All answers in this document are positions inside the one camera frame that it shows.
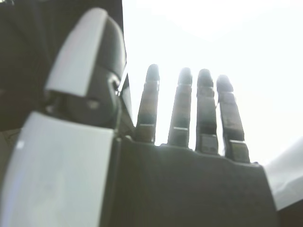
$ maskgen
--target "robotic hand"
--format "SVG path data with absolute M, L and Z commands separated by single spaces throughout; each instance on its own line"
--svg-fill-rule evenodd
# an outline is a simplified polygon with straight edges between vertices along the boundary
M 262 166 L 251 163 L 233 87 L 217 81 L 225 156 L 218 154 L 214 83 L 197 84 L 196 150 L 188 148 L 192 75 L 178 80 L 167 144 L 155 146 L 160 84 L 148 69 L 137 126 L 124 83 L 123 35 L 91 9 L 63 45 L 16 144 L 1 227 L 277 227 Z

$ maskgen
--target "white surface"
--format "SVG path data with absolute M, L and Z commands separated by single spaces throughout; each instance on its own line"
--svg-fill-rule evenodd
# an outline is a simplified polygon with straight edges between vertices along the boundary
M 265 166 L 275 199 L 281 210 L 303 199 L 303 137 L 280 157 Z
M 58 54 L 46 90 L 86 95 L 106 21 L 107 12 L 99 8 L 81 17 Z
M 1 195 L 1 227 L 97 227 L 114 131 L 28 118 Z
M 230 77 L 252 161 L 270 162 L 302 135 L 303 1 L 124 0 L 123 7 L 134 121 L 148 66 L 160 69 L 156 144 L 167 142 L 183 67 L 191 68 L 193 84 L 203 68 L 214 79 Z

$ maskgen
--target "bright light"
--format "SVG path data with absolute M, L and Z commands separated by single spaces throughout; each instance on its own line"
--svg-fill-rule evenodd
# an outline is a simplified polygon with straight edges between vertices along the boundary
M 160 68 L 156 143 L 167 142 L 179 70 L 228 75 L 252 161 L 267 163 L 303 128 L 303 4 L 295 0 L 125 0 L 133 116 L 146 71 Z M 190 147 L 195 146 L 193 82 Z

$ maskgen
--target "prosthetic hand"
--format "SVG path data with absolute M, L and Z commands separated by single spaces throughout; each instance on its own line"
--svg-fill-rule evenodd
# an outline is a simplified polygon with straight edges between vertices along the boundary
M 226 76 L 197 84 L 196 149 L 188 148 L 192 75 L 178 80 L 167 144 L 155 146 L 160 84 L 148 69 L 131 122 L 122 32 L 102 9 L 71 31 L 16 144 L 1 198 L 1 227 L 277 227 L 264 169 L 251 163 Z M 223 136 L 225 156 L 218 154 Z

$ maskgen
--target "bright white background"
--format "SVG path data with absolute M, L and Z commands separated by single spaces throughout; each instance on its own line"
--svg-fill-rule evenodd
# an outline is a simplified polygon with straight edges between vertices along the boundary
M 160 68 L 156 144 L 166 143 L 179 70 L 226 74 L 234 86 L 251 161 L 266 164 L 303 135 L 303 1 L 124 0 L 134 123 L 146 71 Z

